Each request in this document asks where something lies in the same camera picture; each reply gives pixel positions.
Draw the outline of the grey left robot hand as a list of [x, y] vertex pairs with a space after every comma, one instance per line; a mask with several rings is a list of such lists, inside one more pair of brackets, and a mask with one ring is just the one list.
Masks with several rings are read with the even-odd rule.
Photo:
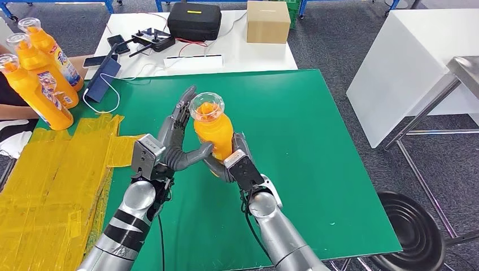
[[214, 147], [212, 142], [207, 141], [190, 152], [185, 152], [182, 148], [185, 129], [190, 119], [189, 107], [193, 98], [197, 96], [196, 89], [196, 86], [192, 85], [185, 90], [175, 104], [173, 112], [164, 119], [158, 133], [158, 141], [165, 147], [160, 162], [175, 172], [207, 158], [212, 154]]

